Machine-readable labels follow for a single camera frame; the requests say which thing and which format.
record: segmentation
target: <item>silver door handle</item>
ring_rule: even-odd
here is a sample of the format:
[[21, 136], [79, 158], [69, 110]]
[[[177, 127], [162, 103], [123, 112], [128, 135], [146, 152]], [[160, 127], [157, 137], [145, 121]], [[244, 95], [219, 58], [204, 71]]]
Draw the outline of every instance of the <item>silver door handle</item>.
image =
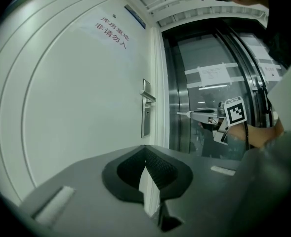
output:
[[154, 96], [152, 96], [151, 94], [147, 93], [145, 90], [141, 90], [140, 91], [140, 95], [145, 97], [148, 101], [148, 103], [155, 103], [156, 102], [156, 98]]

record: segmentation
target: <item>white door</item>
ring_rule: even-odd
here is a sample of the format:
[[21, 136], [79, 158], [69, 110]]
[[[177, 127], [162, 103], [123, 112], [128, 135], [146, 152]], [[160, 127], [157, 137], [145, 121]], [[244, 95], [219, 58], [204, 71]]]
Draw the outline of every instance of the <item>white door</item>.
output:
[[14, 203], [78, 160], [149, 143], [151, 30], [125, 5], [30, 0], [1, 25], [0, 191]]

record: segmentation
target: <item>fluorescent light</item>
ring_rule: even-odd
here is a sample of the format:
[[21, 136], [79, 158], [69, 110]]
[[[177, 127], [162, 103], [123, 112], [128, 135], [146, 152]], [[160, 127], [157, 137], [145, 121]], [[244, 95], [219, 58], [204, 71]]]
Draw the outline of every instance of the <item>fluorescent light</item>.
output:
[[199, 88], [199, 90], [201, 90], [201, 89], [222, 88], [222, 87], [226, 87], [226, 86], [228, 86], [228, 85], [226, 84], [226, 85], [210, 86], [210, 87]]

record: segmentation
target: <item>white ceiling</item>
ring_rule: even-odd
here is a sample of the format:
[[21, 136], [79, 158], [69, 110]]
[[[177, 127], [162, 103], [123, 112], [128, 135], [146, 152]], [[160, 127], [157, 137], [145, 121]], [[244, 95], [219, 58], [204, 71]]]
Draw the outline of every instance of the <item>white ceiling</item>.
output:
[[214, 17], [245, 17], [267, 25], [268, 9], [261, 5], [241, 6], [214, 0], [140, 0], [162, 30]]

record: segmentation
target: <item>person's arm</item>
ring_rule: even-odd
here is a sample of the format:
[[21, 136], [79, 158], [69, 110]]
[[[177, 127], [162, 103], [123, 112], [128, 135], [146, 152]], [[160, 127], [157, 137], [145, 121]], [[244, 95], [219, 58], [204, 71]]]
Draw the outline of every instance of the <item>person's arm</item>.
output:
[[[248, 129], [249, 129], [249, 143], [256, 148], [261, 148], [267, 141], [277, 138], [284, 131], [284, 128], [280, 120], [277, 120], [277, 123], [274, 127], [257, 128], [248, 125]], [[237, 137], [240, 140], [245, 141], [244, 123], [234, 125], [229, 129], [228, 133]]]

